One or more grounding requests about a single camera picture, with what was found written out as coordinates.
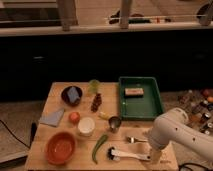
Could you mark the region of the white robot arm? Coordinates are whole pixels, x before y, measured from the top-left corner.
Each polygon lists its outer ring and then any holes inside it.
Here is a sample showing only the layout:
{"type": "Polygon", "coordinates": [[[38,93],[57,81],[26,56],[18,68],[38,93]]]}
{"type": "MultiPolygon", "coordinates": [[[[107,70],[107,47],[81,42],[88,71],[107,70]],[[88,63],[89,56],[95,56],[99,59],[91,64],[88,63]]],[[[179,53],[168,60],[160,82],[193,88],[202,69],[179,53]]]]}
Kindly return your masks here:
{"type": "Polygon", "coordinates": [[[155,118],[148,131],[152,149],[163,150],[170,141],[179,143],[213,162],[213,137],[187,126],[189,117],[181,108],[173,108],[155,118]]]}

